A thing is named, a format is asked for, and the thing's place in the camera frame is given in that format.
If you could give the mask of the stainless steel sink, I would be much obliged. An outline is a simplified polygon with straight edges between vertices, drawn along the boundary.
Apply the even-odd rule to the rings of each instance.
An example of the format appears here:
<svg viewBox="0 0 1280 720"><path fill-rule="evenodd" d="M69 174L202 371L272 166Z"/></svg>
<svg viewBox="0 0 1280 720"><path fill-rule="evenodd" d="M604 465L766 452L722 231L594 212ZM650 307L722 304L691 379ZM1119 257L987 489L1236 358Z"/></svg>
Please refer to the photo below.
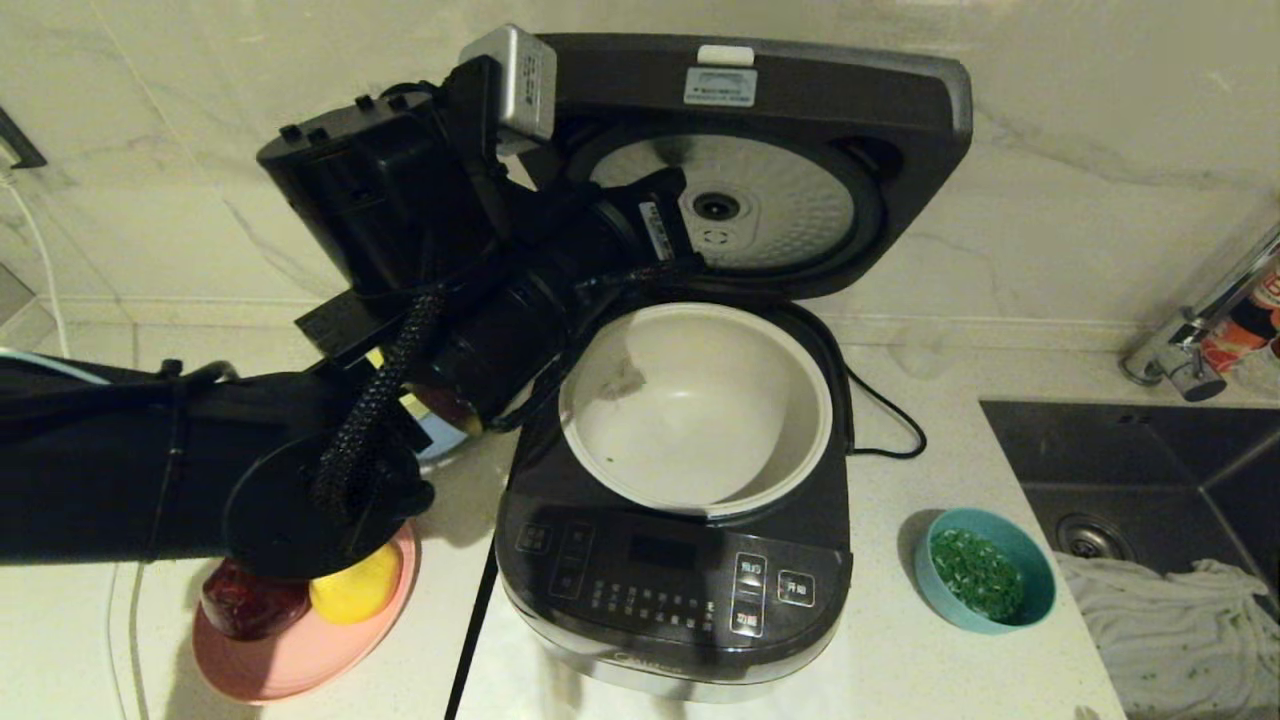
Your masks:
<svg viewBox="0 0 1280 720"><path fill-rule="evenodd" d="M986 400L1056 553L1060 518L1120 528L1156 573L1212 559L1258 577L1280 623L1280 410Z"/></svg>

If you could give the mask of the red apple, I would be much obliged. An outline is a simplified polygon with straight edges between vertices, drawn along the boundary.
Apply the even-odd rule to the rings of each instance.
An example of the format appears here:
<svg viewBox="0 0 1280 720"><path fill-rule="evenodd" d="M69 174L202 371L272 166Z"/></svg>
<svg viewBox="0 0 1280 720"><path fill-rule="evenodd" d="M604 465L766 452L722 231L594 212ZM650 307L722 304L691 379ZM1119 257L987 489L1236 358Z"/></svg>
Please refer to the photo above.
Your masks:
<svg viewBox="0 0 1280 720"><path fill-rule="evenodd" d="M224 559L201 587L204 616L232 641L252 642L278 635L310 610L308 585L257 577Z"/></svg>

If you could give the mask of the teal plastic bowl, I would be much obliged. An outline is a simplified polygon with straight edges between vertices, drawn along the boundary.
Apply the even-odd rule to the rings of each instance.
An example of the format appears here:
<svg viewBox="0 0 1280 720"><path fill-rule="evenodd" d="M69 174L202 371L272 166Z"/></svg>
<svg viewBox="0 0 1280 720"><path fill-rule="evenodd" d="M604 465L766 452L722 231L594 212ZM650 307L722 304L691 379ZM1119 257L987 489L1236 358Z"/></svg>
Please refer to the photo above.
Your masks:
<svg viewBox="0 0 1280 720"><path fill-rule="evenodd" d="M991 621L966 609L946 589L932 565L929 544L934 536L951 528L973 530L992 541L1021 571L1025 596L1014 619ZM950 509L938 514L916 539L911 562L916 585L931 607L955 626L983 635L1004 635L1041 624L1052 612L1059 594L1050 559L1041 547L1019 525L980 509Z"/></svg>

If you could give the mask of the black rice cooker body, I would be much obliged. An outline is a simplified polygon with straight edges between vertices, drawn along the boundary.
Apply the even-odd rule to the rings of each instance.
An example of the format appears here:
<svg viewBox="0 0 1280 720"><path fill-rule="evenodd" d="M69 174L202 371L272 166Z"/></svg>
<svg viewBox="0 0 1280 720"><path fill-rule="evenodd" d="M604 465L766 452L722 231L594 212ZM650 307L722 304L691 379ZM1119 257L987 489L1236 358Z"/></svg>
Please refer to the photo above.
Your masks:
<svg viewBox="0 0 1280 720"><path fill-rule="evenodd" d="M662 676L746 685L805 667L838 630L854 566L844 360L827 327L796 304L735 309L778 324L817 360L835 401L820 461L783 498L742 515L646 509L575 459L561 386L521 430L494 541L509 602L552 644Z"/></svg>

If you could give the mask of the chrome faucet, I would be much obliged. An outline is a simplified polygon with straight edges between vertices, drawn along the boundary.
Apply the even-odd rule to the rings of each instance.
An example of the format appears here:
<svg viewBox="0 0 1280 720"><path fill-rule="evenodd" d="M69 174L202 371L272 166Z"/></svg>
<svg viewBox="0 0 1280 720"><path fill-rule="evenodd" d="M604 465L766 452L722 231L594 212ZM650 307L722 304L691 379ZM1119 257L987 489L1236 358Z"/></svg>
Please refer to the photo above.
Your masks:
<svg viewBox="0 0 1280 720"><path fill-rule="evenodd" d="M1187 402L1220 396L1228 382L1210 366L1204 340L1244 301L1263 273L1280 258L1280 220L1202 297L1179 307L1140 342L1119 356L1117 366L1130 382L1155 387L1167 380Z"/></svg>

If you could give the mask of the yellow pear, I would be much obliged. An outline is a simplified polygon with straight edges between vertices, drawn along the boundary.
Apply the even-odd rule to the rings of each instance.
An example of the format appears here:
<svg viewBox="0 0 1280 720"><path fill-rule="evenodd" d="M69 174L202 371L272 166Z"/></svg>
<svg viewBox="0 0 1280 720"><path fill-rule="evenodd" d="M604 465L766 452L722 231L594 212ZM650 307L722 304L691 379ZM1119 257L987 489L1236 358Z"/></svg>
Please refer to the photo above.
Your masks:
<svg viewBox="0 0 1280 720"><path fill-rule="evenodd" d="M375 618L401 584L403 555L389 542L355 565L308 583L312 610L326 623L355 625Z"/></svg>

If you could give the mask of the pink plate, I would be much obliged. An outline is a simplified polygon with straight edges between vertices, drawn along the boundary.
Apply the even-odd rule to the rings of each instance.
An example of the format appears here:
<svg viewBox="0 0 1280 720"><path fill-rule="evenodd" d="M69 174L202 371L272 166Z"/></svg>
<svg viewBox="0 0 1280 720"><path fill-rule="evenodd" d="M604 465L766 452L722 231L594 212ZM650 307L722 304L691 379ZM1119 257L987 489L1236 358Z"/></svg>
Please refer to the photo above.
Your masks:
<svg viewBox="0 0 1280 720"><path fill-rule="evenodd" d="M205 683L230 701L261 706L311 693L357 666L399 620L416 582L413 525L403 524L390 546L401 555L396 592L362 623L335 625L310 610L278 635L242 642L224 637L204 610L195 610L191 648Z"/></svg>

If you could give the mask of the black rice cooker lid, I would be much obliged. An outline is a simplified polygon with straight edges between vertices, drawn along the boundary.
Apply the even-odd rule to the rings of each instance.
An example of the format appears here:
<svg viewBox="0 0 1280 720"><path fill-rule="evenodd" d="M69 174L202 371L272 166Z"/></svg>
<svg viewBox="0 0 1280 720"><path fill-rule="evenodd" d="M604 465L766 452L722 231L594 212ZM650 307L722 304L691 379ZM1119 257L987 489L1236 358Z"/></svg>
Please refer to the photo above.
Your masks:
<svg viewBox="0 0 1280 720"><path fill-rule="evenodd" d="M965 158L972 82L954 59L694 35L558 33L556 129L535 187L685 174L707 269L690 286L819 299L861 279Z"/></svg>

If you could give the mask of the blue plate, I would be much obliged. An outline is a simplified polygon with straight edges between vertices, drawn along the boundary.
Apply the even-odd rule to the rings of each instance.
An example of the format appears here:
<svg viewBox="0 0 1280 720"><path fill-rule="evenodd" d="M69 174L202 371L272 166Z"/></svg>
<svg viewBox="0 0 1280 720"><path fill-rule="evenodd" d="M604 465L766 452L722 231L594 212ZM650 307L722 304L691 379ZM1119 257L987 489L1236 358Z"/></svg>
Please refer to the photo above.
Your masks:
<svg viewBox="0 0 1280 720"><path fill-rule="evenodd" d="M454 471L483 461L488 454L489 436L447 436L443 439L428 437L431 443L416 455L419 474L425 478L439 471Z"/></svg>

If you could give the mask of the white cloth with green specks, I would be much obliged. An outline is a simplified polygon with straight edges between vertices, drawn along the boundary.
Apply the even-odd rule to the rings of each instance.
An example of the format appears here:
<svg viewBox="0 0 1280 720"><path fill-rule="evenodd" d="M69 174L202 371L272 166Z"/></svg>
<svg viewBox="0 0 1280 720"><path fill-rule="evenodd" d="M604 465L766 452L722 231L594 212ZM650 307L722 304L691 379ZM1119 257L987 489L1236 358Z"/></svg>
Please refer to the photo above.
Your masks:
<svg viewBox="0 0 1280 720"><path fill-rule="evenodd" d="M1268 587L1212 559L1160 574L1056 553L1128 720L1280 720Z"/></svg>

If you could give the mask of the round sink drain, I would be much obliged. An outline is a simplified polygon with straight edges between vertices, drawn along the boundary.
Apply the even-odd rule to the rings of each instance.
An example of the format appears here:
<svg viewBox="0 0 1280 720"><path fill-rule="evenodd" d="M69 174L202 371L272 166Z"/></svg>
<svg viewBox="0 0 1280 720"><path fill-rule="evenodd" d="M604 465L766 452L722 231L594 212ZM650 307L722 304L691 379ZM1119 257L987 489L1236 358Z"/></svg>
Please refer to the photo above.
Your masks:
<svg viewBox="0 0 1280 720"><path fill-rule="evenodd" d="M1060 518L1055 527L1055 539L1061 552L1078 559L1138 560L1138 553L1119 527L1085 512Z"/></svg>

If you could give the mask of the red label bottle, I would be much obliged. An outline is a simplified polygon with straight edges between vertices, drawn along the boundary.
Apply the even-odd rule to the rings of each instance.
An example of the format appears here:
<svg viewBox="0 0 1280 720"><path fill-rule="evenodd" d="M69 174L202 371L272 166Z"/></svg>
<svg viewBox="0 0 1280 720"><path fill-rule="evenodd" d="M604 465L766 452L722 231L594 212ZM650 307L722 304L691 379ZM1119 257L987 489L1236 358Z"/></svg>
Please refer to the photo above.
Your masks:
<svg viewBox="0 0 1280 720"><path fill-rule="evenodd" d="M1272 261L1199 345L1207 368L1230 372L1280 336L1280 260Z"/></svg>

